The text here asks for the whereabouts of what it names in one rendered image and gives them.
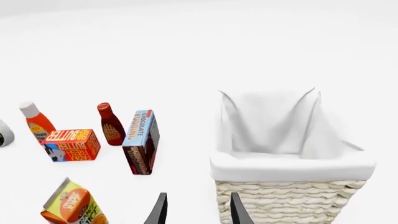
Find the red butter box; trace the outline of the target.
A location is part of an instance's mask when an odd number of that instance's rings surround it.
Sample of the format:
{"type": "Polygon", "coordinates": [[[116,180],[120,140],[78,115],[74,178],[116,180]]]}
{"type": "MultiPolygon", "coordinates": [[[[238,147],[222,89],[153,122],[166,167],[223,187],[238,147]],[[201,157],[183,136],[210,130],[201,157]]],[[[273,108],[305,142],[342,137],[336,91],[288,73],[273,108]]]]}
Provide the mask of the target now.
{"type": "Polygon", "coordinates": [[[92,129],[52,131],[42,146],[53,162],[95,160],[101,148],[92,129]]]}

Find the orange juice carton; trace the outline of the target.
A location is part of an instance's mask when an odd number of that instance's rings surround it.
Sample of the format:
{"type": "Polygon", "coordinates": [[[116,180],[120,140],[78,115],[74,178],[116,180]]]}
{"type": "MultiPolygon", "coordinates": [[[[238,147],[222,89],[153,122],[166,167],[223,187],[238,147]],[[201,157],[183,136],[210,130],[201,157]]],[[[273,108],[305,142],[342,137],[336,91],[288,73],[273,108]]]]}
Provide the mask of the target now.
{"type": "Polygon", "coordinates": [[[109,224],[88,190],[66,178],[46,201],[41,216],[50,224],[109,224]]]}

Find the chocolate pudding box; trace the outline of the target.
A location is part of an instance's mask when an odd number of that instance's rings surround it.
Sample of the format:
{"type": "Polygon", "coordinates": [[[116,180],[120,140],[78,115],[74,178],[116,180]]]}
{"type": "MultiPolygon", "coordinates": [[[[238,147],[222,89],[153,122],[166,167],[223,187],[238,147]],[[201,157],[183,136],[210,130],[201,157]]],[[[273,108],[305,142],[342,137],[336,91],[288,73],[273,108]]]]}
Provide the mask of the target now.
{"type": "Polygon", "coordinates": [[[122,149],[134,175],[151,175],[159,145],[159,129],[152,110],[138,110],[129,125],[122,149]]]}

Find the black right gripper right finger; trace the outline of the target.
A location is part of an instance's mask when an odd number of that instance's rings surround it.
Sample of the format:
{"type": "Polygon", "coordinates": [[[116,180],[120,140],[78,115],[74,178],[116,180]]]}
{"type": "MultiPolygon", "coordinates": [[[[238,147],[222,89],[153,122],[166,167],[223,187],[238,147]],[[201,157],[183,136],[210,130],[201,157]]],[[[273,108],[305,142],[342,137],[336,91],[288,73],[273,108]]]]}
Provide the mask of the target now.
{"type": "Polygon", "coordinates": [[[254,224],[236,192],[231,193],[230,212],[233,224],[254,224]]]}

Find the wicker basket with white liner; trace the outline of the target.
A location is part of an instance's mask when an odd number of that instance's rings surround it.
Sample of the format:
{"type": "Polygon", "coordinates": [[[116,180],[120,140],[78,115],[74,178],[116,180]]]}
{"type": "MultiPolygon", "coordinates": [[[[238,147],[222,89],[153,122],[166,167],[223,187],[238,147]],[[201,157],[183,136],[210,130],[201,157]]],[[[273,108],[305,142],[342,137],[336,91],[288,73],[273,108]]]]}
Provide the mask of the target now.
{"type": "Polygon", "coordinates": [[[236,192],[254,224],[332,224],[374,173],[315,88],[220,91],[210,152],[220,224],[236,192]]]}

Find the dark red sauce bottle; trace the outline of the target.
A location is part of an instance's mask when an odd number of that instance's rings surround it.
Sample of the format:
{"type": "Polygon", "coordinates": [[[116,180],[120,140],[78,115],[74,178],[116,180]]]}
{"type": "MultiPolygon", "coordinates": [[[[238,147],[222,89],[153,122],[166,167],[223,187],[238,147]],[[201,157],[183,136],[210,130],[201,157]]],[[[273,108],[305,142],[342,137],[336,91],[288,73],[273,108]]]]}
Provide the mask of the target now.
{"type": "Polygon", "coordinates": [[[101,127],[109,145],[120,146],[126,137],[125,130],[120,120],[114,115],[109,103],[104,102],[97,106],[101,116],[101,127]]]}

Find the white bottle with dark label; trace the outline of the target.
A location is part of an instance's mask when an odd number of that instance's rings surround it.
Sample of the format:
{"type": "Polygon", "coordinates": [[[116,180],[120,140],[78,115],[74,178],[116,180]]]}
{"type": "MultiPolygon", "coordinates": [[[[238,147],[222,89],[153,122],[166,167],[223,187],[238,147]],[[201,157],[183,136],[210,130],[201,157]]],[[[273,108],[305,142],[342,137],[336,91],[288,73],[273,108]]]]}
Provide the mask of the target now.
{"type": "Polygon", "coordinates": [[[0,147],[10,145],[14,141],[14,133],[10,127],[0,119],[0,147]]]}

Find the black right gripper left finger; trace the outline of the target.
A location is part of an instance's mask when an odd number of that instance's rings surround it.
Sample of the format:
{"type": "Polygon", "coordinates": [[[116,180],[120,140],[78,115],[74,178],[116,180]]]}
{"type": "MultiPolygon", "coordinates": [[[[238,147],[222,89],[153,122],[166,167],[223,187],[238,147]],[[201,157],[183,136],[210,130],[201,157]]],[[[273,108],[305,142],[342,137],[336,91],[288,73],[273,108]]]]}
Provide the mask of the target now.
{"type": "Polygon", "coordinates": [[[144,224],[165,224],[167,218],[167,193],[161,192],[144,224]]]}

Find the orange bottle with white cap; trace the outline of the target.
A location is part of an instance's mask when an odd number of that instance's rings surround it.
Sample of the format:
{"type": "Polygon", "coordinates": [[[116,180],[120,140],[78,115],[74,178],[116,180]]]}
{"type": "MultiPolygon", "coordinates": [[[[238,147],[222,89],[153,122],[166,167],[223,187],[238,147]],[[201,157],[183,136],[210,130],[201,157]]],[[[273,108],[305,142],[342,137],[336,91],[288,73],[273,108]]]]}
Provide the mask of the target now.
{"type": "Polygon", "coordinates": [[[19,105],[19,109],[25,116],[26,123],[39,144],[41,144],[51,132],[56,130],[49,119],[40,112],[34,102],[23,102],[19,105]]]}

